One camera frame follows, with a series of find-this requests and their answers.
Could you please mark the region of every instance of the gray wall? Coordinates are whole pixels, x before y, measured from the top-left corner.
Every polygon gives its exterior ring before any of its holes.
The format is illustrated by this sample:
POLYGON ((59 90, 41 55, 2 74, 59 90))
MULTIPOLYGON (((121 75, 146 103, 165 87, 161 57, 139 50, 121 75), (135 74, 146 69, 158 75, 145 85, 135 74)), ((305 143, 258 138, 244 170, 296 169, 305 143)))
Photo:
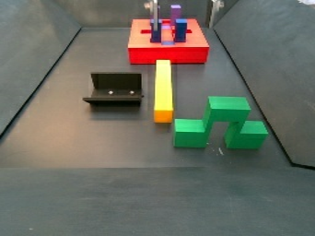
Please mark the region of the gray wall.
POLYGON ((225 2, 225 7, 221 8, 219 12, 215 14, 214 25, 219 22, 222 17, 231 10, 233 6, 240 2, 240 0, 222 0, 225 2))
POLYGON ((0 135, 79 29, 51 0, 0 1, 0 135))
POLYGON ((241 0, 215 26, 292 161, 315 166, 315 9, 241 0))
MULTIPOLYGON (((134 18, 149 18, 147 0, 55 0, 83 27, 131 27, 134 18)), ((206 26, 209 0, 161 0, 162 18, 169 18, 170 6, 182 5, 183 16, 197 18, 206 26)))

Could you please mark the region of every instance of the green cube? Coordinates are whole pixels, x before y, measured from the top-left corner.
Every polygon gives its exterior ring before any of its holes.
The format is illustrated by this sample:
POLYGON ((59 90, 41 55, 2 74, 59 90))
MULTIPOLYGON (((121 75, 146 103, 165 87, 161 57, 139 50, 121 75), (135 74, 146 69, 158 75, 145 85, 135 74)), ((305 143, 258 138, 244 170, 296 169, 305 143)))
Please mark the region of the green cube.
POLYGON ((207 147, 209 136, 202 120, 175 119, 174 146, 177 148, 207 147))
POLYGON ((227 148, 258 149, 268 136, 269 131, 261 121, 231 123, 225 135, 227 148))
POLYGON ((211 131, 214 122, 245 122, 252 112, 248 99, 244 97, 209 97, 203 123, 211 131))

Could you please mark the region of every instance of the yellow block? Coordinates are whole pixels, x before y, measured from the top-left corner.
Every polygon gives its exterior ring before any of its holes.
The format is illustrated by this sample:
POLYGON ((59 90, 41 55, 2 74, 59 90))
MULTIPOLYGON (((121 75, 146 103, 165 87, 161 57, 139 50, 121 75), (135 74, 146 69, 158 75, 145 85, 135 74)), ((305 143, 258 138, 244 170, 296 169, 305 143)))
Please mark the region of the yellow block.
POLYGON ((173 73, 171 61, 157 61, 155 72, 155 101, 154 101, 154 122, 173 123, 173 73))

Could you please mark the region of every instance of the red platform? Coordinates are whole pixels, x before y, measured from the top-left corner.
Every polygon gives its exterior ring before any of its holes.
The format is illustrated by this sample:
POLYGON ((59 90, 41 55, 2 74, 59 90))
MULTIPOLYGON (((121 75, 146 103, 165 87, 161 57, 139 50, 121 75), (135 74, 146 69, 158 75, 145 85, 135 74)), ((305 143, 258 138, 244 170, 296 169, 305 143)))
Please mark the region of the red platform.
MULTIPOLYGON (((163 20, 163 28, 170 20, 163 20)), ((157 60, 170 60, 174 64, 202 64, 207 62, 210 44, 195 19, 187 19, 186 42, 163 45, 150 42, 150 20, 135 19, 129 43, 131 64, 155 64, 157 60)), ((163 29, 163 41, 173 41, 174 29, 163 29)))

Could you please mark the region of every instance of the stacked green blocks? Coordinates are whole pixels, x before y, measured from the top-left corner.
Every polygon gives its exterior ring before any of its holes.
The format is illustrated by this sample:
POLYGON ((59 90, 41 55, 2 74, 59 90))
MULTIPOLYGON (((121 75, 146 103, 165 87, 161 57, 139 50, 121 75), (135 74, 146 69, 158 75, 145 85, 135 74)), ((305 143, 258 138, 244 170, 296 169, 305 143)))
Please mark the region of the stacked green blocks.
POLYGON ((264 122, 248 121, 252 108, 246 98, 210 97, 202 120, 175 119, 174 146, 205 148, 215 122, 230 122, 227 148, 260 148, 269 132, 264 122))

